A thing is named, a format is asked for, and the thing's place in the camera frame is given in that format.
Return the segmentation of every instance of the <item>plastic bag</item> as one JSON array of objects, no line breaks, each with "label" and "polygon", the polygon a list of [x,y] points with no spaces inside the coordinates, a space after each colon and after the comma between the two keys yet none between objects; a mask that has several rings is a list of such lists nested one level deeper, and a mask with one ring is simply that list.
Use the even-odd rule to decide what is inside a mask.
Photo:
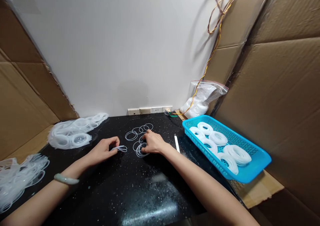
[{"label": "plastic bag", "polygon": [[202,80],[198,86],[197,94],[194,96],[193,104],[188,110],[192,103],[192,96],[196,91],[198,82],[199,81],[191,81],[191,97],[180,108],[180,112],[185,112],[184,115],[188,119],[204,115],[209,108],[209,103],[220,96],[225,95],[229,90],[228,87],[224,86],[223,84]]}]

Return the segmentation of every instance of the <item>pile of clear rubber rings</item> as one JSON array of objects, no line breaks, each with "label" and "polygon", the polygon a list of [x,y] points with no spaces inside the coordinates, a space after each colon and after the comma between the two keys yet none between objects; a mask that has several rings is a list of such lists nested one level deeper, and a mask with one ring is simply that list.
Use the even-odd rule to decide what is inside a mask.
[{"label": "pile of clear rubber rings", "polygon": [[150,129],[150,130],[153,129],[153,125],[151,123],[146,123],[145,125],[142,125],[141,127],[136,127],[133,130],[129,131],[125,136],[126,140],[133,141],[138,138],[138,135],[142,134],[140,136],[139,140],[133,144],[133,150],[136,152],[136,155],[139,158],[143,158],[148,155],[148,153],[144,154],[141,152],[142,147],[145,147],[147,145],[147,143],[143,141],[142,137],[147,132],[148,129]]},{"label": "pile of clear rubber rings", "polygon": [[22,164],[16,158],[0,162],[0,214],[23,195],[25,188],[42,180],[49,163],[48,157],[40,154],[29,155]]},{"label": "pile of clear rubber rings", "polygon": [[78,118],[57,123],[48,135],[48,142],[54,148],[74,149],[89,144],[92,139],[87,132],[98,127],[108,118],[106,113],[98,113],[87,118]]}]

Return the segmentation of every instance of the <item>white wall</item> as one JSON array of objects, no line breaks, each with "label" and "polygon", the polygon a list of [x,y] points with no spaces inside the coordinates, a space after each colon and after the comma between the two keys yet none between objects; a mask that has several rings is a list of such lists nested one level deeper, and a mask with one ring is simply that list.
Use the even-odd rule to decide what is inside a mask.
[{"label": "white wall", "polygon": [[214,0],[11,3],[82,117],[179,108],[190,81],[202,76],[215,38],[207,33]]}]

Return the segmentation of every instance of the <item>orange cable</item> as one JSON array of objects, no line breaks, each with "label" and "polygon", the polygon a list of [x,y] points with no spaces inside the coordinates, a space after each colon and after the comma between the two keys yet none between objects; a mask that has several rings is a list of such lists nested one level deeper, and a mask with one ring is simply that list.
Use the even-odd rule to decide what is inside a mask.
[{"label": "orange cable", "polygon": [[196,96],[197,91],[198,91],[198,86],[199,86],[201,80],[202,80],[202,79],[204,78],[204,76],[206,75],[209,62],[210,62],[213,54],[215,53],[215,51],[216,51],[217,48],[218,48],[218,45],[219,45],[219,42],[220,42],[220,38],[221,38],[222,20],[223,20],[224,16],[226,15],[227,11],[229,10],[229,8],[231,7],[231,5],[232,5],[232,3],[233,3],[234,0],[229,0],[229,1],[228,1],[227,5],[224,7],[224,11],[221,13],[221,15],[220,15],[220,17],[219,17],[219,19],[218,19],[218,22],[217,22],[215,28],[213,29],[212,32],[210,32],[210,30],[209,30],[209,25],[210,25],[211,17],[212,17],[212,14],[213,14],[214,10],[216,9],[216,7],[218,6],[218,4],[219,4],[220,1],[222,1],[222,0],[219,0],[219,1],[216,0],[217,5],[214,7],[213,11],[211,12],[211,16],[210,16],[209,24],[208,24],[208,33],[209,33],[209,34],[212,34],[212,33],[216,30],[216,28],[217,28],[217,26],[218,26],[218,23],[220,22],[218,38],[217,38],[217,41],[216,41],[216,43],[215,43],[215,46],[214,46],[214,48],[213,48],[213,50],[212,50],[211,56],[210,56],[210,58],[209,58],[209,60],[208,60],[208,62],[207,62],[207,65],[206,65],[206,69],[205,69],[205,71],[204,71],[204,74],[203,74],[203,76],[199,79],[199,82],[198,82],[198,84],[197,84],[197,86],[196,86],[196,91],[195,91],[194,95],[192,96],[192,102],[191,102],[191,104],[190,104],[190,107],[189,107],[184,113],[180,113],[180,114],[178,114],[178,113],[171,113],[171,114],[183,115],[183,114],[185,114],[185,113],[192,107],[193,101],[194,101],[194,96]]}]

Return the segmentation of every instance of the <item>forearm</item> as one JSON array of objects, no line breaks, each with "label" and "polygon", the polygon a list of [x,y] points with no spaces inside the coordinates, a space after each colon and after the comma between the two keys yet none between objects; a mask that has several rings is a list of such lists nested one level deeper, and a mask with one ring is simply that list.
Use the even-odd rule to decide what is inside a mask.
[{"label": "forearm", "polygon": [[229,191],[174,148],[167,147],[161,154],[180,173],[208,212],[232,225],[259,225]]},{"label": "forearm", "polygon": [[[84,162],[85,160],[85,158],[81,158],[75,161],[61,174],[68,178],[79,178],[87,168],[86,165],[88,164]],[[1,222],[1,225],[41,225],[60,203],[69,189],[69,185],[52,180],[31,199],[5,218]]]}]

